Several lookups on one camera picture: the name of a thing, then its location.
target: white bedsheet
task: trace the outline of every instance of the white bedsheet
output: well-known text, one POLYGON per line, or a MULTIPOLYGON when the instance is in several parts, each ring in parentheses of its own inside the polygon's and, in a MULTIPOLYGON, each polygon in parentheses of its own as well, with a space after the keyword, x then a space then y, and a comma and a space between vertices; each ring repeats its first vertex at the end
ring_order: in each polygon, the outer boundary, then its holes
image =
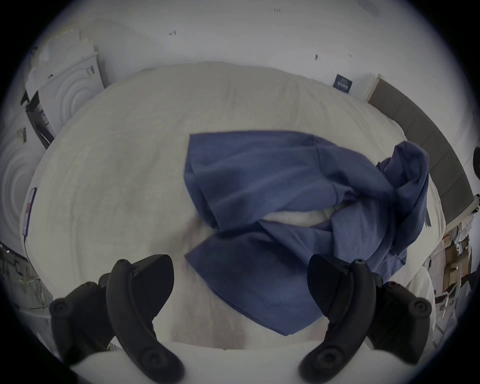
MULTIPOLYGON (((118 259, 169 254, 175 286, 154 320, 159 341, 247 349, 323 340, 326 319, 295 335, 278 335, 222 302, 185 262, 184 255, 212 233, 183 182, 189 134, 308 132, 377 163, 404 140, 398 128, 363 101, 278 70, 199 63, 139 72, 87 103, 48 149, 31 184, 38 191, 28 255, 47 288, 61 297, 85 281, 98 281, 118 259)), ((428 210, 432 227, 423 229, 408 250, 407 265, 394 275, 402 284, 444 232, 432 182, 428 210)), ((308 225, 332 212, 276 219, 308 225)))

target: sticker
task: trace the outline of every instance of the sticker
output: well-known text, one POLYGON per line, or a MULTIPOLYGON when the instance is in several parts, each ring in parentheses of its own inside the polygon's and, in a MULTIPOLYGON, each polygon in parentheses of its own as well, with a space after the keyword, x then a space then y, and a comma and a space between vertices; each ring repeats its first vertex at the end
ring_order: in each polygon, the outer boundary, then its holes
POLYGON ((38 104, 37 108, 40 110, 40 117, 42 118, 44 125, 45 126, 49 125, 50 123, 48 122, 48 119, 45 116, 45 112, 43 111, 42 106, 38 104))
POLYGON ((340 91, 345 93, 348 93, 351 86, 352 81, 340 75, 336 76, 335 82, 333 83, 333 88, 339 89, 340 91))
POLYGON ((30 191, 27 208, 25 209, 24 230, 23 230, 23 234, 25 237, 28 234, 28 224, 30 223, 30 212, 32 212, 32 204, 33 204, 33 199, 35 198, 35 194, 36 194, 36 187, 32 188, 32 190, 30 191))
POLYGON ((87 68, 87 75, 92 76, 93 74, 95 74, 95 69, 93 68, 93 65, 92 65, 90 66, 90 68, 87 68))
POLYGON ((27 127, 21 128, 17 131, 17 140, 21 144, 25 144, 27 142, 27 127))

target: upholstered headboard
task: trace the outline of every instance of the upholstered headboard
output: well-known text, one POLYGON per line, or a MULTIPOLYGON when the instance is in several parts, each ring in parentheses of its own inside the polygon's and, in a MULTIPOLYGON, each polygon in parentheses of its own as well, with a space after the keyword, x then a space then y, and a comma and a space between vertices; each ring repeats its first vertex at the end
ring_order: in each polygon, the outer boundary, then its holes
POLYGON ((430 176, 442 200, 447 230, 458 225, 477 206, 478 199, 445 136, 419 107, 380 76, 368 102, 396 121, 408 140, 428 152, 430 176))

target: crumpled blue fabric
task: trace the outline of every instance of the crumpled blue fabric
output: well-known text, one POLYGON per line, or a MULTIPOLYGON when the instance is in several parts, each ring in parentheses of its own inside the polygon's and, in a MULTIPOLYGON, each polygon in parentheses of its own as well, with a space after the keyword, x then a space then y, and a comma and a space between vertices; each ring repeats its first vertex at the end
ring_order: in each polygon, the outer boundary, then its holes
POLYGON ((312 255, 367 260, 387 280, 405 264, 426 214, 428 154, 411 142, 374 166, 365 156, 300 132, 190 136, 185 184, 218 232, 186 255, 232 308, 282 335, 322 313, 307 287, 312 255), (262 220, 340 203, 330 220, 298 227, 262 220))

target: label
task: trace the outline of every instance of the label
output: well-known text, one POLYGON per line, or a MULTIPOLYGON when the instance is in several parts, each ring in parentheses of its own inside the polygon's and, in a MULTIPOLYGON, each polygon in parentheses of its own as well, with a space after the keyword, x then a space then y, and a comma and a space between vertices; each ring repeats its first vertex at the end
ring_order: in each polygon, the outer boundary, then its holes
POLYGON ((24 128, 21 128, 17 131, 17 140, 21 143, 21 144, 25 144, 27 142, 27 128, 24 127, 24 128))
POLYGON ((340 75, 336 76, 335 82, 333 83, 333 88, 336 88, 345 93, 348 93, 351 86, 352 86, 352 81, 340 75))
POLYGON ((47 117, 45 116, 45 112, 43 111, 42 106, 40 104, 38 104, 37 108, 40 110, 40 117, 42 118, 44 125, 45 126, 49 125, 50 123, 49 123, 47 117))

